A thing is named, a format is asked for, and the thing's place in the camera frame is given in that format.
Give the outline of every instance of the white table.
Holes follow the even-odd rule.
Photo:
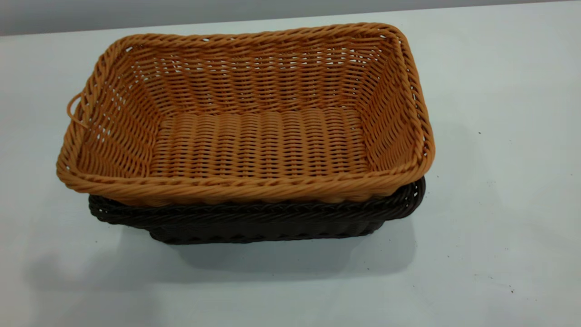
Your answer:
[[[581,324],[581,2],[0,38],[2,326]],[[376,21],[408,37],[436,140],[408,219],[343,240],[171,247],[55,176],[68,100],[134,33]]]

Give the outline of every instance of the stacked baskets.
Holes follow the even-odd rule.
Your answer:
[[[407,40],[377,23],[132,35],[69,115],[61,181],[172,244],[371,233],[419,205],[434,156]]]

